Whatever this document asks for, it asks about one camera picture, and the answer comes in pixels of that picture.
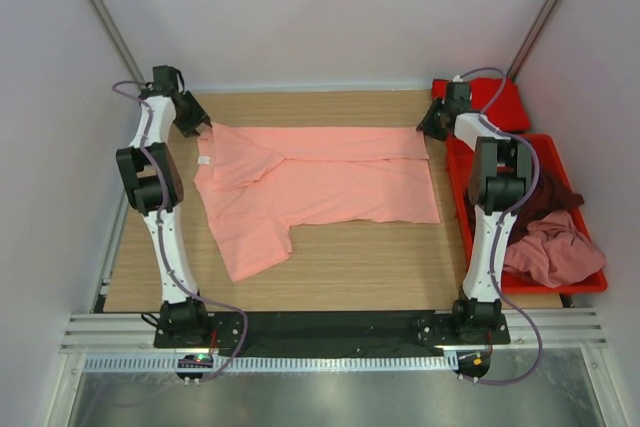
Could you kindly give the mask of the salmon pink t shirt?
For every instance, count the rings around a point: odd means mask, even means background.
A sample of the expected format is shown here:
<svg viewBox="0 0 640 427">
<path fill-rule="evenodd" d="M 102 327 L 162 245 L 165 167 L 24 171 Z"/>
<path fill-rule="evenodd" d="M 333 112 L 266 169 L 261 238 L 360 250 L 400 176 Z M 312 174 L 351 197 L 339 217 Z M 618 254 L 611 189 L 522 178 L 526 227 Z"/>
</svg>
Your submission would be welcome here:
<svg viewBox="0 0 640 427">
<path fill-rule="evenodd" d="M 197 146 L 194 184 L 234 282 L 286 261 L 296 226 L 440 221 L 413 128 L 216 123 Z"/>
</svg>

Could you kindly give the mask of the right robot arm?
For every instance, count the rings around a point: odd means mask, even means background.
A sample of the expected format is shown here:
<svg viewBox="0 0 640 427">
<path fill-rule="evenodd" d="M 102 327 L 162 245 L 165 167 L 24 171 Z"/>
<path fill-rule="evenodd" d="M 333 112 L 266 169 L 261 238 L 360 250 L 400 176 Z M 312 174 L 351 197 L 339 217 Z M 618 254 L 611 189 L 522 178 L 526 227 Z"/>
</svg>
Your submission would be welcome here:
<svg viewBox="0 0 640 427">
<path fill-rule="evenodd" d="M 461 343 L 487 341 L 504 332 L 502 271 L 508 240 L 521 208 L 533 195 L 540 162 L 531 143 L 494 125 L 472 109 L 471 84 L 447 83 L 417 130 L 444 141 L 453 137 L 473 151 L 467 196 L 475 212 L 469 267 L 459 298 L 444 319 L 445 338 Z"/>
</svg>

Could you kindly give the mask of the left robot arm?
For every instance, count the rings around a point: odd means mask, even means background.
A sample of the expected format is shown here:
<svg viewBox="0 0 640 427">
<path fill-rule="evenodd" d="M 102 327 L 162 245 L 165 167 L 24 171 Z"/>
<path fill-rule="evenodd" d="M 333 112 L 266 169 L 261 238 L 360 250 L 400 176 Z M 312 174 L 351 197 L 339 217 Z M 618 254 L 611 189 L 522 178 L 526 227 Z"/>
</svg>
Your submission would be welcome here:
<svg viewBox="0 0 640 427">
<path fill-rule="evenodd" d="M 141 318 L 155 328 L 156 348 L 202 347 L 212 324 L 187 259 L 181 230 L 184 188 L 168 139 L 172 127 L 190 138 L 211 121 L 173 66 L 156 66 L 151 81 L 135 85 L 140 93 L 131 98 L 141 108 L 140 120 L 115 159 L 128 203 L 150 234 L 161 278 L 159 313 Z"/>
</svg>

